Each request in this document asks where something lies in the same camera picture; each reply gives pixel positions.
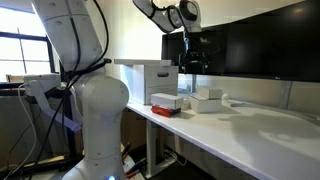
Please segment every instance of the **red object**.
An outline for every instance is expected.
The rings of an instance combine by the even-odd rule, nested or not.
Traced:
[[[156,113],[165,117],[170,117],[181,112],[181,109],[179,108],[179,109],[172,110],[172,109],[162,108],[160,106],[152,106],[151,111],[153,113]]]

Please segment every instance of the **table leg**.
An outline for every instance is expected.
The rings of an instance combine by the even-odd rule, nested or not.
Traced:
[[[156,139],[157,125],[150,120],[147,120],[147,172],[146,178],[151,178],[163,171],[165,168],[174,162],[163,161],[156,164]]]

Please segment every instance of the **table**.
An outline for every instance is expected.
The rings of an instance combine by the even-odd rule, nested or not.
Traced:
[[[148,119],[148,178],[168,166],[155,164],[155,125],[258,179],[320,178],[320,126],[304,119],[254,107],[223,106],[207,114],[189,109],[171,118],[131,100],[127,108]]]

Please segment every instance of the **window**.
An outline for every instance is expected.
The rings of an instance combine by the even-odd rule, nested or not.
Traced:
[[[52,46],[36,14],[0,8],[0,82],[54,72]]]

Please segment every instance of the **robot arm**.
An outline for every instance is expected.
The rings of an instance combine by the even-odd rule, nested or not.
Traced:
[[[181,0],[180,3],[159,8],[153,0],[133,0],[135,6],[151,19],[165,33],[185,25],[188,32],[201,31],[200,8],[194,0]]]

